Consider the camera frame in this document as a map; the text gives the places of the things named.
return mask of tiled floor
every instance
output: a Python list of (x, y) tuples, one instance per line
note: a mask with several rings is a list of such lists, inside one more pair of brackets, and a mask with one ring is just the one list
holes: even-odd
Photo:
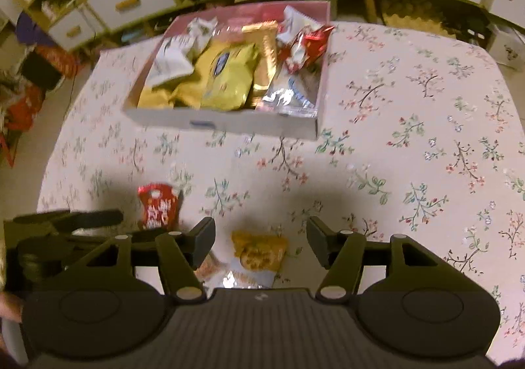
[[(364, 22), (360, 12), (339, 12), (338, 19)], [(1, 39), (0, 36), (0, 68), (8, 67), (2, 65), (3, 54), (20, 54), (19, 51), (12, 37)], [(525, 128), (525, 71), (517, 72), (503, 66), (500, 69)], [(72, 80), (66, 80), (60, 89), (49, 95), (35, 125), (19, 141), (15, 166), (10, 168), (4, 160), (0, 163), (0, 221), (36, 210), (47, 160), (70, 107), (70, 97), (74, 101), (89, 75), (90, 69), (85, 68), (76, 77), (74, 87)]]

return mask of finger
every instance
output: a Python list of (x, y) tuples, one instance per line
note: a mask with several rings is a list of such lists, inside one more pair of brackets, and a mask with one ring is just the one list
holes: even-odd
[(0, 292), (0, 318), (22, 323), (22, 300), (8, 292)]

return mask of drawer knob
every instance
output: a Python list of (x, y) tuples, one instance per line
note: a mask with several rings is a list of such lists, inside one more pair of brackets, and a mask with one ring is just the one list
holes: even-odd
[(115, 5), (115, 9), (119, 12), (127, 11), (140, 6), (140, 0), (123, 0)]
[(80, 26), (75, 26), (71, 30), (68, 30), (66, 32), (66, 36), (70, 39), (78, 36), (82, 30), (80, 29)]

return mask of table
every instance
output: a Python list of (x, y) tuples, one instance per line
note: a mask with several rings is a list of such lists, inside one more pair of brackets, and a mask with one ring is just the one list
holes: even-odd
[(107, 233), (122, 233), (141, 213), (137, 187), (169, 182), (184, 194), (182, 228), (216, 220), (221, 261), (233, 257), (233, 230), (286, 236), (276, 287), (314, 289), (325, 274), (306, 241), (309, 216), (369, 240), (408, 234), (498, 301), (489, 356), (521, 355), (525, 137), (496, 64), (435, 35), (335, 25), (316, 142), (137, 126), (121, 105), (157, 40), (103, 53), (62, 127), (38, 210), (120, 208), (124, 222)]

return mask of cardboard box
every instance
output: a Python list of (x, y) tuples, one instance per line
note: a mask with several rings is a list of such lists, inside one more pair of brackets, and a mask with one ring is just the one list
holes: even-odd
[(525, 63), (525, 36), (503, 23), (490, 24), (493, 32), (487, 44), (487, 52), (498, 64), (516, 70)]
[[(269, 20), (284, 20), (284, 8), (293, 6), (303, 14), (321, 22), (330, 22), (330, 3), (322, 0), (267, 2), (208, 9), (177, 17), (164, 34), (165, 38), (182, 34), (187, 24), (196, 17), (211, 20), (217, 17), (220, 24), (250, 24)], [(145, 79), (161, 45), (160, 41), (139, 73), (135, 84), (122, 107), (124, 113), (143, 126), (162, 126), (165, 128), (218, 130), (234, 133), (256, 133), (270, 136), (286, 136), (300, 139), (317, 139), (321, 131), (325, 95), (328, 57), (325, 56), (321, 70), (321, 83), (317, 95), (316, 118), (281, 115), (258, 110), (238, 110), (230, 112), (214, 110), (195, 110), (191, 108), (143, 109), (137, 103), (144, 87)]]

